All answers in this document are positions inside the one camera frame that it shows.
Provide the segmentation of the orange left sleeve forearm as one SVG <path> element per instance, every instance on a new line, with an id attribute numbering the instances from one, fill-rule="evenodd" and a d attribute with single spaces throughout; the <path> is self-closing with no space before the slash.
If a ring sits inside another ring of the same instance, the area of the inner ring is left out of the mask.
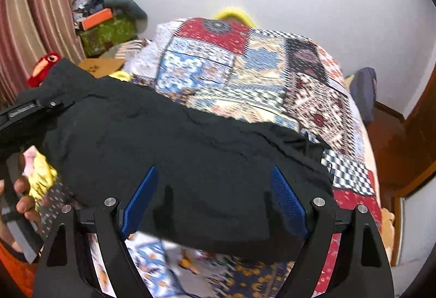
<path id="1" fill-rule="evenodd" d="M 38 262 L 28 263 L 24 255 L 1 240 L 1 262 L 25 297 L 32 297 Z"/>

